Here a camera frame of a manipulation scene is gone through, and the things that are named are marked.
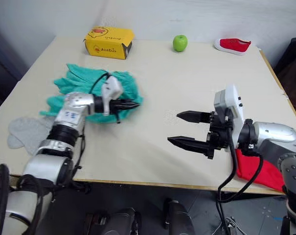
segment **yellow box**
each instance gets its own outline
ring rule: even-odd
[[[126,59],[134,33],[130,29],[94,27],[85,37],[85,45],[90,55]]]

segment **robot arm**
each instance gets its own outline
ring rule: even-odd
[[[35,156],[26,164],[18,189],[8,195],[1,234],[33,234],[34,229],[30,228],[34,227],[34,220],[38,222],[44,217],[54,190],[65,187],[73,178],[74,166],[78,164],[73,162],[73,152],[78,137],[83,135],[85,117],[94,113],[113,114],[119,123],[120,110],[139,106],[132,100],[118,99],[122,93],[120,82],[109,76],[102,86],[102,96],[84,93],[66,95],[64,106],[47,139],[41,142]],[[32,178],[42,186],[40,196],[38,185]],[[42,205],[40,214],[35,218],[39,204]]]
[[[231,128],[234,146],[246,156],[262,155],[283,175],[284,191],[288,196],[288,215],[296,224],[296,130],[277,123],[243,121],[241,97],[232,85],[216,93],[215,111],[211,113],[186,111],[177,114],[189,122],[210,124],[206,141],[177,136],[168,140],[185,150],[205,154],[213,159],[214,150],[229,147],[227,129]]]

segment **gray cloth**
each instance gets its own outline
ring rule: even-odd
[[[7,144],[9,148],[21,148],[25,146],[27,152],[33,156],[41,141],[49,134],[55,117],[43,117],[40,119],[20,117],[10,122]]]

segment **white wall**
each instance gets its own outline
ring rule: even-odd
[[[296,37],[296,0],[0,0],[0,35],[27,67],[55,35],[83,39],[97,24],[137,39],[249,39],[275,65]]]

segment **white shoe sole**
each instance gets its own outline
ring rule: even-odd
[[[221,39],[217,39],[217,40],[215,40],[215,42],[214,42],[214,46],[215,46],[215,48],[218,49],[218,50],[221,50],[221,51],[224,51],[224,52],[229,52],[229,53],[232,53],[232,54],[235,54],[235,55],[244,55],[244,54],[246,54],[246,52],[248,51],[248,50],[246,50],[245,52],[240,52],[240,51],[236,51],[236,50],[226,49],[226,48],[224,48],[224,47],[221,47],[221,45],[220,45],[220,40],[221,40]]]

